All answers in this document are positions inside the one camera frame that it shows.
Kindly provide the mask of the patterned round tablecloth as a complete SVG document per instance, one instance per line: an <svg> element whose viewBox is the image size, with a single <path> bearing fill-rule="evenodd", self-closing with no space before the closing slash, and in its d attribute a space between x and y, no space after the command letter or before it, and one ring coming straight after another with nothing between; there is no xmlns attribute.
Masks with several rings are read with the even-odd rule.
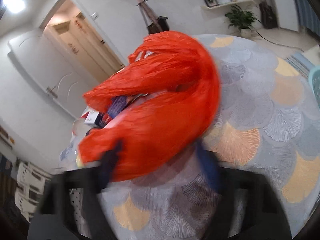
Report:
<svg viewBox="0 0 320 240"><path fill-rule="evenodd" d="M256 42L200 35L217 62L221 103L204 135L219 160L266 176L295 239L319 226L319 107L306 79ZM120 239L200 239L219 197L186 150L101 197Z"/></svg>

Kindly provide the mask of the blue curtain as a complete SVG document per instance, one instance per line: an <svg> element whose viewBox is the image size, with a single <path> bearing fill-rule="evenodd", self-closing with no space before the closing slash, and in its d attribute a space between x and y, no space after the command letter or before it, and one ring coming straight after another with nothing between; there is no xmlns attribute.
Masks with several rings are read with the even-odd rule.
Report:
<svg viewBox="0 0 320 240"><path fill-rule="evenodd" d="M295 0L301 27L319 42L319 0Z"/></svg>

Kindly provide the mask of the white milk carton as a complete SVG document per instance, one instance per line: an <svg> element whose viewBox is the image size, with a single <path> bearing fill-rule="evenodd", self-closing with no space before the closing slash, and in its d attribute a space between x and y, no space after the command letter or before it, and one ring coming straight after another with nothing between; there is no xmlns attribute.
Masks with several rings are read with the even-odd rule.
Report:
<svg viewBox="0 0 320 240"><path fill-rule="evenodd" d="M110 120L111 119L107 113L90 110L85 118L84 123L88 126L104 128Z"/></svg>

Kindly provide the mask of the green potted plant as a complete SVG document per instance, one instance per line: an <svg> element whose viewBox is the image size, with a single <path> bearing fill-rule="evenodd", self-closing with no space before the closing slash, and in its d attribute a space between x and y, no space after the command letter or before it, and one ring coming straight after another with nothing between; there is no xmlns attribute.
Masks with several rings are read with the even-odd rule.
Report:
<svg viewBox="0 0 320 240"><path fill-rule="evenodd" d="M253 12L243 10L235 4L231 6L231 10L225 14L225 17L229 21L229 27L238 29L242 38L252 37L253 24L258 21Z"/></svg>

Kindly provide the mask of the white open door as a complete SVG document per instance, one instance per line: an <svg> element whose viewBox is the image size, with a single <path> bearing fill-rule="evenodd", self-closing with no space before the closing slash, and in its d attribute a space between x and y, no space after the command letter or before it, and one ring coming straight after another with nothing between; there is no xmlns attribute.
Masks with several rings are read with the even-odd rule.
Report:
<svg viewBox="0 0 320 240"><path fill-rule="evenodd" d="M34 29L8 42L31 79L73 118L87 107L82 95L98 84L50 31Z"/></svg>

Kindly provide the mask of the teal plastic laundry basket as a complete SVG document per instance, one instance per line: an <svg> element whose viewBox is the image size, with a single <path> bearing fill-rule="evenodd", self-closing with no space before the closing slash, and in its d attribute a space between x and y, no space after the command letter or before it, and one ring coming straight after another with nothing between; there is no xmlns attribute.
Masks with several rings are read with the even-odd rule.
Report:
<svg viewBox="0 0 320 240"><path fill-rule="evenodd" d="M320 106L320 66L315 66L310 70L308 82L316 101Z"/></svg>

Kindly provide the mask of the framed butterfly picture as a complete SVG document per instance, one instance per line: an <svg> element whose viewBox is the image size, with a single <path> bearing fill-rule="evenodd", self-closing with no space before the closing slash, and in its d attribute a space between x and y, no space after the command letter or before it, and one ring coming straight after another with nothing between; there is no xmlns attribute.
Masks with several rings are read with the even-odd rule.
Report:
<svg viewBox="0 0 320 240"><path fill-rule="evenodd" d="M219 5L217 0L204 0L206 7L213 8Z"/></svg>

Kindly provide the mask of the brown hanging handbag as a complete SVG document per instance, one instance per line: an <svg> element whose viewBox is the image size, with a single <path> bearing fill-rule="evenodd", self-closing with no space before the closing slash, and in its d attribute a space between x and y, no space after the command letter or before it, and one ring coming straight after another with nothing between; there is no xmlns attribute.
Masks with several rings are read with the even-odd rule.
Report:
<svg viewBox="0 0 320 240"><path fill-rule="evenodd" d="M163 31L169 31L167 17L157 16L145 1L138 4L141 15L143 16L144 23L147 27L148 34L156 34Z"/></svg>

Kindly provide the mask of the purple package in bag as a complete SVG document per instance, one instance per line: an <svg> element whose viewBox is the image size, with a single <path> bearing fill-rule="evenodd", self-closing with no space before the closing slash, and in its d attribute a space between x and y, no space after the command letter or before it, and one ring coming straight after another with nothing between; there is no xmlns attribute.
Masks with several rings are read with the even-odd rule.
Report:
<svg viewBox="0 0 320 240"><path fill-rule="evenodd" d="M116 96L112 99L112 103L107 110L109 117L114 119L128 104L127 96Z"/></svg>

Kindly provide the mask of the wooden inner door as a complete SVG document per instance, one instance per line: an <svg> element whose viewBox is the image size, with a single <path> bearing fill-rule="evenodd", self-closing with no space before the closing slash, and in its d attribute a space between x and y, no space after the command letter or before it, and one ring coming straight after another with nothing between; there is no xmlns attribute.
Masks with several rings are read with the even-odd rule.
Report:
<svg viewBox="0 0 320 240"><path fill-rule="evenodd" d="M124 67L105 40L81 14L52 27L76 60L99 83Z"/></svg>

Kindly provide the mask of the white wall shelf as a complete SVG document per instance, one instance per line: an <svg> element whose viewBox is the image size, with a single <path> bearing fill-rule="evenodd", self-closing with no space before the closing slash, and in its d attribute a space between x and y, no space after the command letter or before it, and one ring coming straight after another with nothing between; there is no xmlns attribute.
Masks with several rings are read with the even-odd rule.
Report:
<svg viewBox="0 0 320 240"><path fill-rule="evenodd" d="M214 10L214 9L218 9L218 8L223 8L223 7L227 7L227 6L231 6L231 5L239 5L239 4L257 5L254 0L240 0L240 1L236 1L236 2L222 3L220 5L216 5L213 7L208 7L206 5L202 5L201 8L203 10Z"/></svg>

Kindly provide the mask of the black acoustic guitar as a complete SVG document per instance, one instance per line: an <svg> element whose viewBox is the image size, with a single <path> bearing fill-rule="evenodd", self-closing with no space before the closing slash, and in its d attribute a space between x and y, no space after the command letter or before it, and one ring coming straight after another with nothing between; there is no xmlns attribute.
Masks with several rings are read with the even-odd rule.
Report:
<svg viewBox="0 0 320 240"><path fill-rule="evenodd" d="M278 27L276 15L266 0L259 3L260 22L265 29L274 29Z"/></svg>

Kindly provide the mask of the white shoe rack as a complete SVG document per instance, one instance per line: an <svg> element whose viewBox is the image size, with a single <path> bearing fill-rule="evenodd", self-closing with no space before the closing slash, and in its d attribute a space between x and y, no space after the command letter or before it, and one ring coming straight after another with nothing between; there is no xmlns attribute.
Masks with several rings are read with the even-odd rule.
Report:
<svg viewBox="0 0 320 240"><path fill-rule="evenodd" d="M32 163L19 163L15 205L27 222L32 220L51 176Z"/></svg>

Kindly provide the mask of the red plastic trash bag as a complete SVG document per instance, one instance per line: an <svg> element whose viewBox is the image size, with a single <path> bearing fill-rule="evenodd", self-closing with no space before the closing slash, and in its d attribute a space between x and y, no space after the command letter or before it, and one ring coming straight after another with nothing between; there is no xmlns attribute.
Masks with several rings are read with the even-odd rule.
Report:
<svg viewBox="0 0 320 240"><path fill-rule="evenodd" d="M148 94L148 100L84 137L81 160L98 161L120 142L114 181L155 171L208 129L220 89L217 66L199 41L178 31L147 36L129 64L85 93L84 100L99 112L108 111L116 96Z"/></svg>

